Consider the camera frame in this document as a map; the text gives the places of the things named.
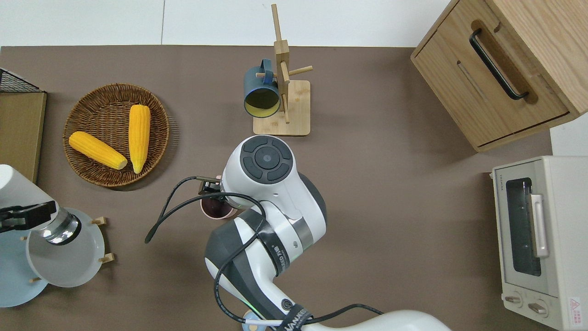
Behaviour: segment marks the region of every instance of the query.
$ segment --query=wire rack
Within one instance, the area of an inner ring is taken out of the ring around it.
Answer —
[[[44,92],[22,77],[0,68],[0,92]]]

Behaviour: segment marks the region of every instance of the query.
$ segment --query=wooden mug tree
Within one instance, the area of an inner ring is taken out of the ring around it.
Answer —
[[[280,111],[266,118],[253,119],[255,134],[270,135],[308,135],[310,133],[310,82],[291,80],[290,76],[312,70],[312,66],[288,70],[290,50],[288,41],[282,39],[278,8],[272,4],[273,27],[276,30],[276,41],[273,50],[276,55],[276,72],[278,91],[282,99]]]

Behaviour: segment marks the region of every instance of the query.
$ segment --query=blue mug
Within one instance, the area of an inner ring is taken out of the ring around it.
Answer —
[[[262,72],[265,77],[256,77]],[[278,83],[273,79],[272,61],[263,59],[261,65],[253,67],[245,73],[243,79],[245,111],[253,117],[265,118],[274,115],[280,109],[280,93]]]

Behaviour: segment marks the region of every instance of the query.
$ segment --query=toaster oven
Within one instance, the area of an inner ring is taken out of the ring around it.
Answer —
[[[588,330],[588,157],[495,167],[505,308],[557,330]]]

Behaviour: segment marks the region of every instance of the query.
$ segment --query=brown table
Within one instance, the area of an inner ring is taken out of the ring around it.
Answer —
[[[286,137],[300,172],[324,196],[325,237],[276,284],[315,316],[349,303],[383,311],[416,309],[452,330],[549,330],[506,310],[492,181],[494,166],[551,154],[549,133],[476,154],[410,63],[411,48],[292,47],[297,79],[312,84],[312,131]],[[49,285],[0,310],[2,330],[240,330],[218,309],[203,262],[222,221],[196,204],[143,239],[182,178],[220,174],[252,135],[242,74],[270,47],[3,47],[0,66],[49,92],[38,186],[64,207],[93,217],[117,260],[88,283]],[[65,119],[83,95],[128,82],[157,95],[172,121],[162,162],[133,187],[111,190],[78,177],[62,147]],[[172,204],[193,197],[180,189]],[[223,293],[235,312],[244,305]],[[325,323],[371,318],[351,311]]]

